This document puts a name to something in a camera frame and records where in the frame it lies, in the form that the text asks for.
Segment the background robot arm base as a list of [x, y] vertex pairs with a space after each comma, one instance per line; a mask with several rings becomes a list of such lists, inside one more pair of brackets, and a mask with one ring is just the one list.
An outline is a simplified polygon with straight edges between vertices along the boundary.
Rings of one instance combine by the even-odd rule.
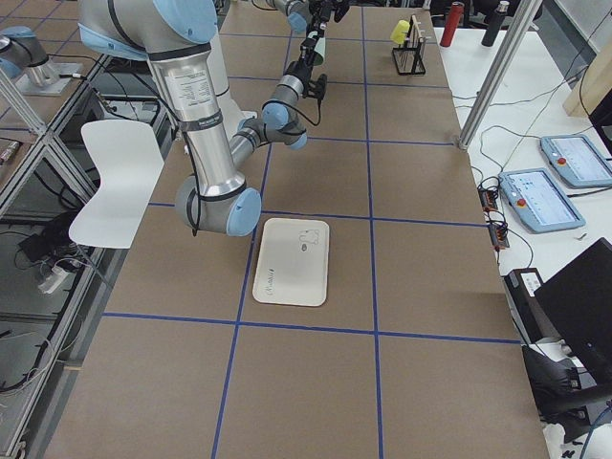
[[68, 84], [60, 77], [61, 69], [29, 27], [1, 31], [1, 70], [23, 95], [59, 96]]

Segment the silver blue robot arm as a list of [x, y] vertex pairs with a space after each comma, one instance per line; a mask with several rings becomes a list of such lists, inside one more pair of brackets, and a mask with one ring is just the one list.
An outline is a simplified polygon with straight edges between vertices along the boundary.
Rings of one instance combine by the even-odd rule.
[[252, 1], [262, 11], [282, 13], [295, 33], [309, 33], [326, 24], [337, 5], [336, 1], [267, 0]]
[[244, 236], [257, 225], [259, 192], [240, 165], [260, 146], [307, 141], [296, 109], [299, 98], [322, 100], [326, 78], [312, 79], [317, 44], [327, 23], [347, 11], [337, 1], [272, 1], [296, 32], [305, 32], [300, 57], [277, 83], [262, 114], [240, 120], [230, 135], [229, 104], [214, 85], [212, 58], [221, 53], [217, 9], [212, 1], [82, 1], [79, 32], [90, 49], [148, 64], [159, 98], [186, 143], [193, 173], [180, 187], [175, 208], [193, 231]]

